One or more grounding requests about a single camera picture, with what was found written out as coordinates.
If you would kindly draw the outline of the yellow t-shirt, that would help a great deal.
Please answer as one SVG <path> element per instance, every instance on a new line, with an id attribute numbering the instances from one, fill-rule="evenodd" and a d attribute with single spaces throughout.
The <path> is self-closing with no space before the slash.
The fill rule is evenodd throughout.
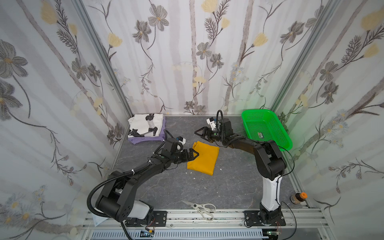
<path id="1" fill-rule="evenodd" d="M 220 148 L 197 141 L 193 144 L 193 150 L 198 152 L 199 156 L 187 163 L 187 169 L 212 176 Z"/>

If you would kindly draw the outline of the green plastic basket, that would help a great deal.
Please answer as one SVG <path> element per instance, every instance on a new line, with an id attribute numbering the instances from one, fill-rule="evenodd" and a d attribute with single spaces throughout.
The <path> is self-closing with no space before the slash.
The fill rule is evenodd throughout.
<path id="1" fill-rule="evenodd" d="M 281 151 L 292 149 L 293 142 L 274 112 L 267 109 L 245 110 L 241 117 L 249 139 L 265 142 L 273 140 Z M 264 139 L 259 138 L 259 132 L 263 133 Z"/>

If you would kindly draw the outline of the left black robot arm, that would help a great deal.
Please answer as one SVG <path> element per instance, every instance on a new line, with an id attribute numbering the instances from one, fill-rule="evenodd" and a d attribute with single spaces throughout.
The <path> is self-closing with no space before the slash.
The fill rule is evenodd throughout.
<path id="1" fill-rule="evenodd" d="M 89 211 L 102 218 L 112 218 L 121 224 L 127 237 L 131 239 L 126 224 L 129 218 L 146 220 L 150 225 L 153 209 L 150 205 L 136 201 L 138 188 L 147 180 L 167 170 L 171 164 L 194 161 L 199 153 L 192 148 L 184 148 L 184 139 L 175 138 L 164 130 L 165 139 L 156 148 L 148 161 L 136 169 L 126 172 L 114 171 L 95 186 L 87 197 Z"/>

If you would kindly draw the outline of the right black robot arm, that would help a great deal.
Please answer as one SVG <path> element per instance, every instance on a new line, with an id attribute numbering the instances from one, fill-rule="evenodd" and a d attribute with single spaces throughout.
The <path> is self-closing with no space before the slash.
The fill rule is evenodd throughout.
<path id="1" fill-rule="evenodd" d="M 263 177 L 263 197 L 255 223 L 264 226 L 272 224 L 284 226 L 284 216 L 280 204 L 280 180 L 286 169 L 286 163 L 280 147 L 273 140 L 256 141 L 234 133 L 229 119 L 208 119 L 208 127 L 202 127 L 195 135 L 210 142 L 221 142 L 223 147 L 242 150 L 253 154 L 257 169 Z"/>

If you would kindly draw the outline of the purple folded t-shirt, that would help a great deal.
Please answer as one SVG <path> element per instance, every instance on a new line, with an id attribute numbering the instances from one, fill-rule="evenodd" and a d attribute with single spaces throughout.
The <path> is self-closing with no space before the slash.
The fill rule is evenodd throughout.
<path id="1" fill-rule="evenodd" d="M 158 137 L 152 137 L 152 138 L 150 138 L 150 137 L 129 138 L 128 137 L 128 140 L 132 144 L 138 144 L 138 143 L 141 143 L 141 142 L 150 142 L 150 141 L 161 141 L 161 140 L 165 139 L 165 133 L 164 133 L 165 128 L 166 128 L 166 119 L 164 117 L 163 127 L 162 127 L 160 135 Z"/>

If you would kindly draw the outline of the orange capped small bottle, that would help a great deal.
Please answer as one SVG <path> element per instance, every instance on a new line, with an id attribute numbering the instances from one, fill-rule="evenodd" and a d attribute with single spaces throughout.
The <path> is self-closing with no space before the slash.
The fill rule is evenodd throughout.
<path id="1" fill-rule="evenodd" d="M 290 200 L 291 202 L 294 204 L 294 205 L 299 205 L 301 204 L 302 202 L 305 202 L 306 199 L 308 198 L 308 195 L 304 192 L 301 192 L 301 193 L 295 193 L 293 194 L 291 197 L 290 197 Z"/>

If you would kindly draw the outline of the white paper sheet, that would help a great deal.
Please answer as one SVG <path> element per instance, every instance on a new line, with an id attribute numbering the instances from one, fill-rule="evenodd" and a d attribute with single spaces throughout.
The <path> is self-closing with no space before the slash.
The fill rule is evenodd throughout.
<path id="1" fill-rule="evenodd" d="M 92 214 L 92 218 L 93 218 L 93 222 L 94 222 L 95 227 L 97 227 L 98 225 L 100 225 L 101 223 L 103 223 L 109 219 L 109 218 L 97 216 L 95 214 Z"/>

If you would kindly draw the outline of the white handled scissors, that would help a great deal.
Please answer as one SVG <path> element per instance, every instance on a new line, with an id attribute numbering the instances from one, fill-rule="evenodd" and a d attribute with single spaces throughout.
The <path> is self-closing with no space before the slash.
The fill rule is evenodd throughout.
<path id="1" fill-rule="evenodd" d="M 188 206 L 190 206 L 191 208 L 193 208 L 194 210 L 196 210 L 204 220 L 208 221 L 208 222 L 212 222 L 215 217 L 213 215 L 213 213 L 217 210 L 216 206 L 213 205 L 213 204 L 196 204 L 196 203 L 192 203 L 192 202 L 188 202 L 188 201 L 184 201 L 182 200 L 182 202 Z"/>

